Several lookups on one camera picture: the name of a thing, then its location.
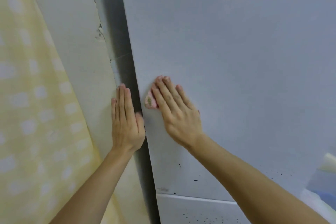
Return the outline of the person's left hand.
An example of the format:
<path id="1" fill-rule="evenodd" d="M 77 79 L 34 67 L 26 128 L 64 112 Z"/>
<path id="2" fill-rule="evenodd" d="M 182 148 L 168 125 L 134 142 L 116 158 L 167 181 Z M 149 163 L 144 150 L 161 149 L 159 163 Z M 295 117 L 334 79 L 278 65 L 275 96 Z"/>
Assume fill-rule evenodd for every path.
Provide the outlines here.
<path id="1" fill-rule="evenodd" d="M 132 102 L 131 91 L 128 88 L 128 103 L 126 107 L 127 118 L 120 120 L 120 86 L 116 88 L 117 100 L 116 119 L 112 123 L 112 150 L 114 152 L 127 152 L 133 154 L 139 150 L 145 140 L 145 130 L 137 129 L 135 111 Z"/>

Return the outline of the person's right hand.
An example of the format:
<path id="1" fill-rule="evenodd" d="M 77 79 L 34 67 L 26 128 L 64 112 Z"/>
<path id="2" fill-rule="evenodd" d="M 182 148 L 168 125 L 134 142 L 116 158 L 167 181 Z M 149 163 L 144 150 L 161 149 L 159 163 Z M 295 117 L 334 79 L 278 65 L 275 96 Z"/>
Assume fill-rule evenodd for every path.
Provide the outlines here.
<path id="1" fill-rule="evenodd" d="M 204 135 L 199 110 L 187 108 L 182 101 L 181 112 L 171 113 L 157 87 L 157 78 L 151 89 L 159 105 L 164 126 L 169 136 L 187 150 L 192 149 L 197 139 Z"/>

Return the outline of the pink cleaning cloth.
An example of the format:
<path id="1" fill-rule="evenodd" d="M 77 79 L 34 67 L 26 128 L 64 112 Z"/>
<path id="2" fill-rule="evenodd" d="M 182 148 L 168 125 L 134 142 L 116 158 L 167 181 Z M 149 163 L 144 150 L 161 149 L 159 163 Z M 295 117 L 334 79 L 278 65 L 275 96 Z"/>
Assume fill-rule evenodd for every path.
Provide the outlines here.
<path id="1" fill-rule="evenodd" d="M 156 101 L 155 95 L 153 93 L 153 90 L 150 89 L 145 97 L 145 103 L 144 103 L 145 107 L 147 109 L 155 109 L 155 110 L 159 110 L 159 105 Z"/>

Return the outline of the person's left forearm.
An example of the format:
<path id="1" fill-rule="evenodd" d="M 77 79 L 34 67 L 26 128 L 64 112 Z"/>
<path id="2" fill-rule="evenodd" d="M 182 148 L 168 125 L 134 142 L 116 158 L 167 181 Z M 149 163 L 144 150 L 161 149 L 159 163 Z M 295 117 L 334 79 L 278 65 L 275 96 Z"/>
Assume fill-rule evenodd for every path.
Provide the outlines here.
<path id="1" fill-rule="evenodd" d="M 96 171 L 84 182 L 49 224 L 100 224 L 134 145 L 113 146 Z"/>

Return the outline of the person's right forearm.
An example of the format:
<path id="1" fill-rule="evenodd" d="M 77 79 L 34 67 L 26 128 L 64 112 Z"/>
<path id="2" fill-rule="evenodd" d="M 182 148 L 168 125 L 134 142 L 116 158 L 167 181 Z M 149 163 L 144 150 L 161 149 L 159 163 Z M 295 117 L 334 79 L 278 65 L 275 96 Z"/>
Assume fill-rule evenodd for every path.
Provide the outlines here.
<path id="1" fill-rule="evenodd" d="M 208 136 L 193 135 L 185 144 L 190 154 L 229 192 L 251 224 L 329 224 L 297 197 Z"/>

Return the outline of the white refrigerator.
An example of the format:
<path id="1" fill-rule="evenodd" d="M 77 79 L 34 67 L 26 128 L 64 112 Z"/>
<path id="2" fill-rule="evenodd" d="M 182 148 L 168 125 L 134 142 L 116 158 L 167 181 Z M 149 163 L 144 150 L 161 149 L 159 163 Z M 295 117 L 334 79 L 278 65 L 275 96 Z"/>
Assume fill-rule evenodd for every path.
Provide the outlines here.
<path id="1" fill-rule="evenodd" d="M 300 197 L 336 144 L 336 0 L 96 0 L 117 84 L 142 111 L 160 224 L 249 224 L 145 108 L 169 76 L 204 132 Z"/>

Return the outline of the yellow patterned curtain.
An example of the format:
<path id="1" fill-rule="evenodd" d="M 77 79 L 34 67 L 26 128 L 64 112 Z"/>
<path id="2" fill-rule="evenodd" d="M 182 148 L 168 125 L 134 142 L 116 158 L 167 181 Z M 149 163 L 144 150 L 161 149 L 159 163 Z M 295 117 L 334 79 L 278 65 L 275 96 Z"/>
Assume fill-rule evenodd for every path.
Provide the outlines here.
<path id="1" fill-rule="evenodd" d="M 48 224 L 99 163 L 36 0 L 0 0 L 0 224 Z"/>

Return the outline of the pale yellow sponge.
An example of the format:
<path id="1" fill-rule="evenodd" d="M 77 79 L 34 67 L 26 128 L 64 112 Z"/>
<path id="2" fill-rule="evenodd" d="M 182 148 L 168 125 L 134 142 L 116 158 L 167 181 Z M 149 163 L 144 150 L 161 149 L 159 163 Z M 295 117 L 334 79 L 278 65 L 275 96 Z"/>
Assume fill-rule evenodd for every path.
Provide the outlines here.
<path id="1" fill-rule="evenodd" d="M 324 172 L 336 174 L 336 156 L 331 153 L 326 153 L 323 158 L 323 163 L 318 169 Z"/>

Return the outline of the translucent blue plastic container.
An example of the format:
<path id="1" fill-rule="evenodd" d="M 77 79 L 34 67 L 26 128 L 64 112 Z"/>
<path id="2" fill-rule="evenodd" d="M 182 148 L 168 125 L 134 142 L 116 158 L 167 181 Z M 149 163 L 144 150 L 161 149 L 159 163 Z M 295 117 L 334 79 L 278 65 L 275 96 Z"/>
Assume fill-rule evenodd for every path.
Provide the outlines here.
<path id="1" fill-rule="evenodd" d="M 317 169 L 299 199 L 315 211 L 336 211 L 336 173 Z"/>

